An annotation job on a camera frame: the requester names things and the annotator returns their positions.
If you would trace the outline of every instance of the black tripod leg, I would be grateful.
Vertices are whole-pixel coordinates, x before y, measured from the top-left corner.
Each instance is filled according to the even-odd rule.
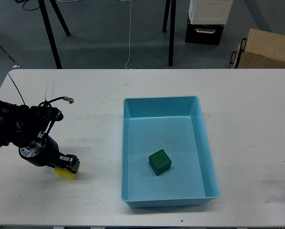
[[[176,14],[176,0],[172,0],[171,16],[170,16],[169,66],[173,65],[175,14]]]
[[[52,29],[51,29],[51,25],[50,25],[50,21],[49,21],[45,2],[44,2],[44,0],[38,0],[38,3],[39,3],[39,7],[41,9],[41,12],[42,12],[42,19],[43,19],[43,23],[45,24],[45,27],[46,27],[46,31],[47,31],[50,46],[52,49],[53,57],[55,60],[56,68],[61,69],[62,65],[61,65],[60,57],[58,55],[56,44],[54,41],[54,37],[53,37],[53,33],[52,33]]]
[[[66,35],[69,36],[70,35],[69,29],[68,29],[66,22],[62,16],[62,13],[60,12],[60,9],[58,8],[58,5],[56,4],[56,1],[50,0],[50,2],[51,2],[51,5],[52,5],[57,17],[58,17],[58,20],[60,20],[60,23],[61,23]]]
[[[167,23],[168,23],[168,16],[169,16],[169,10],[170,10],[170,3],[171,0],[166,0],[166,7],[165,7],[165,15],[163,17],[163,25],[162,25],[162,31],[167,31]]]

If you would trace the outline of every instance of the wire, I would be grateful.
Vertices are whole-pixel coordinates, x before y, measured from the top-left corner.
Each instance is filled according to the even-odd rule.
[[[62,0],[58,0],[59,2],[76,2],[76,1],[82,1],[82,0],[73,0],[73,1],[62,1]]]
[[[23,101],[23,104],[26,105],[26,103],[24,102],[23,97],[22,97],[20,91],[18,90],[18,87],[16,86],[15,82],[13,81],[13,79],[12,79],[12,77],[10,76],[9,73],[8,73],[8,75],[9,75],[10,79],[12,80],[14,86],[16,87],[16,89],[17,89],[17,91],[18,91],[18,93],[19,93],[19,95],[20,95],[20,97],[21,97],[21,99],[22,99],[22,101]]]
[[[31,10],[25,8],[24,6],[25,6],[25,4],[26,4],[28,1],[29,1],[29,0],[15,0],[16,3],[23,3],[22,8],[23,8],[24,10],[26,10],[26,11],[34,11],[34,10],[39,9],[39,7],[35,8],[35,9],[31,9]]]
[[[131,28],[132,28],[132,0],[120,0],[120,1],[130,1],[131,2],[131,8],[129,10],[129,42],[128,42],[128,60],[127,60],[127,63],[126,65],[124,66],[126,69],[127,68],[127,65],[129,63],[129,59],[131,58]]]
[[[37,8],[35,8],[35,9],[31,9],[31,10],[26,9],[26,8],[24,7],[24,5],[25,5],[28,1],[29,1],[29,0],[26,0],[26,2],[23,3],[23,5],[22,5],[22,8],[23,8],[24,10],[26,10],[26,11],[33,11],[33,10],[37,10],[37,9],[40,8],[40,7],[37,7]]]

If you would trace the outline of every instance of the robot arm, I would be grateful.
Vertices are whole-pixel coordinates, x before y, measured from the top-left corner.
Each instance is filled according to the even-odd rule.
[[[0,147],[13,143],[20,156],[36,166],[59,167],[76,174],[79,159],[59,152],[57,143],[49,136],[54,123],[63,119],[62,112],[51,106],[59,99],[74,102],[72,98],[59,97],[29,108],[0,100]]]

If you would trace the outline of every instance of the cardboard box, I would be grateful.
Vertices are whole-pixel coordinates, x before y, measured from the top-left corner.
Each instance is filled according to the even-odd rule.
[[[285,36],[250,29],[238,68],[285,68]]]

